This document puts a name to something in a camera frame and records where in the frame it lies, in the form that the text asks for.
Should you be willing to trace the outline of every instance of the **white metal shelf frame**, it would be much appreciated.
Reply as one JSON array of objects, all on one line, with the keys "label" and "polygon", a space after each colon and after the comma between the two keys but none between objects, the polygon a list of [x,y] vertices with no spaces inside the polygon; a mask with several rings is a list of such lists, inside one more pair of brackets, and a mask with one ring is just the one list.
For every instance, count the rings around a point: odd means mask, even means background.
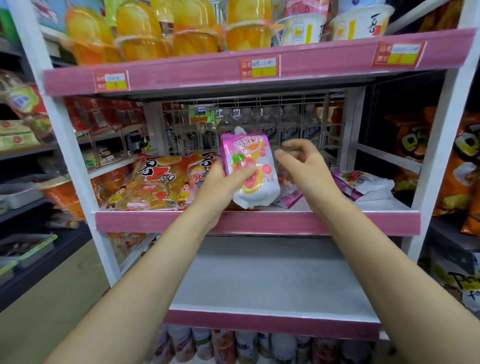
[{"label": "white metal shelf frame", "polygon": [[[120,279],[126,269],[125,267],[121,269],[118,266],[107,235],[96,229],[95,212],[98,211],[98,205],[89,182],[89,175],[83,163],[80,149],[74,137],[73,128],[69,122],[65,122],[68,120],[67,110],[60,98],[46,96],[43,84],[43,72],[51,70],[53,66],[48,56],[40,26],[36,21],[33,6],[29,0],[8,0],[8,4],[14,22],[17,24],[17,29],[27,58],[31,64],[35,80],[44,97],[44,102],[57,135],[59,146],[65,157],[73,184],[75,185],[80,202],[85,211],[86,220],[92,231],[92,236],[105,268],[107,278],[110,284],[113,285]],[[465,0],[459,27],[472,28],[479,24],[480,2],[477,0]],[[477,31],[465,64],[459,69],[447,72],[439,108],[435,115],[435,124],[429,140],[429,149],[427,150],[425,161],[420,170],[419,186],[412,207],[412,210],[421,212],[421,234],[413,238],[405,238],[403,244],[404,251],[413,260],[417,260],[420,253],[436,195],[438,194],[448,161],[450,150],[444,146],[453,144],[455,131],[465,106],[479,53],[480,36]],[[418,171],[420,169],[418,165],[405,164],[405,161],[393,158],[392,155],[386,155],[384,152],[377,151],[373,148],[369,149],[367,146],[358,144],[364,94],[364,87],[353,88],[346,92],[345,127],[343,128],[341,136],[343,141],[342,148],[339,151],[341,155],[341,169],[354,168],[357,150],[363,150],[394,164],[406,166],[408,169]],[[161,110],[161,105],[156,102],[145,105],[147,127],[151,136],[152,148],[159,153],[166,153],[165,124],[163,123],[163,113]]]}]

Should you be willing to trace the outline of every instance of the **wire mesh grid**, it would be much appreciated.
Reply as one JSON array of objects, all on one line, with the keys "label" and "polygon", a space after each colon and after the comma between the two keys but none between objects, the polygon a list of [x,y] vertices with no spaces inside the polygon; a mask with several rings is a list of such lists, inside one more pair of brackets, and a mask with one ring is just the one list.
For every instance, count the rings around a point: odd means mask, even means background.
[{"label": "wire mesh grid", "polygon": [[343,92],[312,91],[163,102],[168,149],[175,155],[218,151],[221,134],[241,126],[247,133],[266,134],[273,150],[289,139],[310,139],[332,156],[335,169],[344,98]]}]

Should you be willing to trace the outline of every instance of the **tile floor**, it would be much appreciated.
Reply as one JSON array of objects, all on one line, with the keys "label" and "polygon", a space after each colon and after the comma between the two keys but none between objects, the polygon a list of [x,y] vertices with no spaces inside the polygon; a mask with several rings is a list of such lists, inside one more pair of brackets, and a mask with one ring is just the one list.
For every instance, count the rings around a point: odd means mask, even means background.
[{"label": "tile floor", "polygon": [[0,313],[0,364],[40,364],[107,289],[93,241]]}]

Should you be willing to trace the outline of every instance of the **display rack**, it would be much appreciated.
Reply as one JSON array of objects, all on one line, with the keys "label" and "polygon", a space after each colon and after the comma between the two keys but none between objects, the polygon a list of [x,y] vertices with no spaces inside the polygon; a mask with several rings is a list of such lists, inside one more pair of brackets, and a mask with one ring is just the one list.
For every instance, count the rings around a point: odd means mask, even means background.
[{"label": "display rack", "polygon": [[[444,2],[425,1],[394,22],[389,32],[400,30]],[[209,97],[218,103],[215,100],[219,96],[341,92],[345,108],[341,147],[336,155],[338,168],[354,169],[357,151],[362,151],[420,172],[411,207],[395,199],[357,203],[387,235],[402,236],[402,250],[417,261],[479,60],[478,0],[464,1],[458,29],[454,30],[62,69],[53,69],[31,2],[9,0],[8,4],[111,286],[140,253],[128,257],[120,267],[107,232],[162,233],[181,212],[99,209],[63,96],[96,94],[142,101],[152,148],[168,154],[162,101]],[[374,56],[385,44],[382,42],[423,45],[423,53],[416,65],[375,66]],[[264,58],[278,60],[278,77],[242,80],[241,62]],[[448,71],[423,164],[359,143],[366,85],[406,72],[440,69]],[[125,72],[128,89],[98,94],[95,77],[115,72]],[[306,238],[329,232],[304,200],[291,210],[267,207],[225,212],[212,233],[228,236],[206,238],[166,322],[321,337],[379,338],[379,320],[330,238],[320,242]]]}]

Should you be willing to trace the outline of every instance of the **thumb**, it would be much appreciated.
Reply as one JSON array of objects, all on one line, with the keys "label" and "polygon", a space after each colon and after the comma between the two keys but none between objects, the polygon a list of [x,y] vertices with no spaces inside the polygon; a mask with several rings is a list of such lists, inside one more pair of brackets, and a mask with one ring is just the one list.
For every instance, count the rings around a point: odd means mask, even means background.
[{"label": "thumb", "polygon": [[285,152],[285,150],[277,149],[275,151],[275,158],[290,172],[295,179],[295,175],[301,172],[303,163],[296,159],[293,155]]},{"label": "thumb", "polygon": [[257,170],[256,164],[249,164],[239,170],[233,172],[231,175],[227,176],[225,179],[227,181],[228,187],[235,192],[249,179]]}]

